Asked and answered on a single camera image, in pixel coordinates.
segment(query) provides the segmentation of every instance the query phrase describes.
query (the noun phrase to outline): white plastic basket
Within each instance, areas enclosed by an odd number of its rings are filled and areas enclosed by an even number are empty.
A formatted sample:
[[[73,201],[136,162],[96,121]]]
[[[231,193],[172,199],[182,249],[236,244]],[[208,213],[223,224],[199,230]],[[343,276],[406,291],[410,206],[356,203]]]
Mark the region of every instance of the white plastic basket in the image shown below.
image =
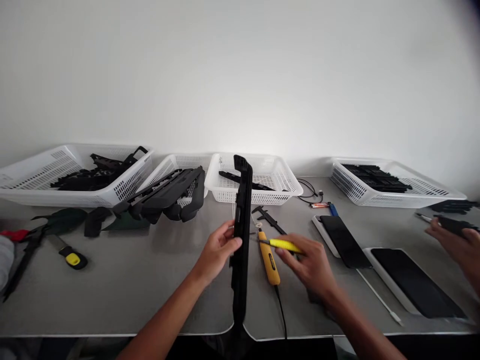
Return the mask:
[[[282,205],[291,197],[303,194],[302,186],[281,157],[257,154],[238,155],[243,156],[251,165],[254,183],[277,190],[252,190],[252,205]],[[205,178],[205,185],[213,193],[215,200],[221,203],[234,203],[239,191],[239,184],[220,176],[219,171],[240,175],[240,172],[235,170],[234,153],[213,154]]]
[[[445,200],[465,200],[459,191],[444,186],[431,178],[393,160],[333,157],[331,180],[360,206],[419,209]],[[348,171],[342,164],[376,165],[384,172],[397,177],[402,183],[411,185],[405,193],[381,192],[372,189],[365,182]]]
[[[208,154],[170,154],[156,167],[150,176],[143,182],[138,190],[144,189],[154,182],[160,180],[165,175],[177,169],[194,169],[201,166],[205,170],[205,178],[208,173],[210,159],[212,155]],[[194,184],[188,188],[188,197],[181,197],[176,202],[183,208],[185,205],[192,202],[192,193],[194,191]],[[209,190],[205,186],[203,197],[206,198]]]
[[[0,169],[0,198],[19,204],[53,207],[112,208],[135,193],[152,171],[152,153],[139,151],[138,159],[107,187],[97,191],[60,191],[50,184],[81,169],[95,168],[92,153],[125,160],[138,146],[68,144],[44,151]]]

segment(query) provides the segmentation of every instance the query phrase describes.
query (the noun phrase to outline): black case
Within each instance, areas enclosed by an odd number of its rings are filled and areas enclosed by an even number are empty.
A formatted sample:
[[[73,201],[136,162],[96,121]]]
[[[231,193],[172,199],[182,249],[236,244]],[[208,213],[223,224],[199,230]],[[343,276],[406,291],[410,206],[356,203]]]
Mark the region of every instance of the black case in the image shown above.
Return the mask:
[[[230,258],[231,288],[233,289],[233,331],[243,329],[247,307],[247,277],[249,267],[250,207],[252,204],[253,170],[245,158],[234,155],[235,170],[240,172],[240,185],[236,195],[234,237],[242,240],[240,248]]]

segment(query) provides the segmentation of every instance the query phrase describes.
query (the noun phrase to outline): work table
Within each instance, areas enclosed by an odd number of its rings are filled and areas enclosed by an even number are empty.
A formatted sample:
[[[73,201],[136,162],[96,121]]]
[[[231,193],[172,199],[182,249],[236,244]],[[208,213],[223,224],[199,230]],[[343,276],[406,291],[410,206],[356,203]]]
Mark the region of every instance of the work table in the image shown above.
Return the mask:
[[[440,244],[424,233],[427,223],[413,209],[354,205],[328,178],[308,177],[324,201],[335,204],[360,247],[402,248],[467,314],[469,320],[427,319],[408,313],[374,270],[362,270],[388,306],[401,318],[399,326],[356,270],[325,247],[338,283],[358,308],[385,334],[470,334],[478,330],[479,302],[460,268]],[[314,215],[329,215],[292,198],[282,206],[265,206],[288,233],[323,243],[312,223]],[[14,205],[0,215],[4,229],[32,229],[57,208]],[[102,232],[83,236],[83,226],[62,238],[89,259],[80,271],[69,268],[44,240],[16,291],[0,304],[0,337],[11,336],[132,336],[153,316],[195,264],[209,234],[232,218],[232,204],[216,202],[211,193],[197,216],[186,223],[162,216],[144,230]],[[278,232],[262,220],[268,238]],[[258,341],[281,339],[284,329],[274,289],[269,285],[257,236],[250,236],[247,304],[244,328]],[[342,336],[319,304],[310,303],[305,287],[275,255],[280,296],[289,338]],[[233,324],[232,271],[226,265],[193,308],[182,334],[220,334]]]

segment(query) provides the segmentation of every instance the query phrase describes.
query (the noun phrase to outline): hand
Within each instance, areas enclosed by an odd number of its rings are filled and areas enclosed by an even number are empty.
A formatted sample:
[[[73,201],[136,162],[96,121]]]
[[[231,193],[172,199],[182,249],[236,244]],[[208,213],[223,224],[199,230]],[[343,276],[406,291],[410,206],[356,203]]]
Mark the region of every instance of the hand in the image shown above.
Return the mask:
[[[242,239],[234,237],[235,220],[224,222],[217,230],[212,232],[206,241],[205,247],[200,254],[191,274],[205,286],[215,279],[222,271],[227,259],[241,245]]]
[[[339,287],[321,243],[294,233],[282,235],[279,239],[294,243],[303,251],[304,257],[298,261],[288,251],[275,249],[280,259],[293,270],[305,287],[324,301],[338,293]]]
[[[444,229],[439,224],[437,217],[430,222],[430,227],[425,232],[443,246],[446,252],[455,260],[471,286],[480,297],[480,234],[465,228],[462,230],[466,239]]]

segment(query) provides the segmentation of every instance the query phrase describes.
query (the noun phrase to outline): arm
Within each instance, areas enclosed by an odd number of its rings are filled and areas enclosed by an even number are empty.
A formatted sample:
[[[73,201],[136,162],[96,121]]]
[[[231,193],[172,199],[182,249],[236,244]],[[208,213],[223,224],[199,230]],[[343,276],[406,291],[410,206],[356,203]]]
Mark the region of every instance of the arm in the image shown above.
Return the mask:
[[[234,220],[215,230],[201,252],[200,258],[185,280],[140,330],[117,360],[165,359],[180,329],[204,289],[217,277],[229,256],[242,245],[232,238]]]
[[[316,293],[333,313],[356,354],[361,359],[404,359],[402,353],[378,331],[339,288],[330,268],[324,246],[301,235],[289,234],[279,239],[297,245],[305,254],[298,261],[288,251],[275,251],[300,281]]]
[[[460,266],[466,279],[480,298],[480,234],[474,229],[463,229],[466,239],[445,230],[435,217],[425,232],[443,246],[446,252]]]

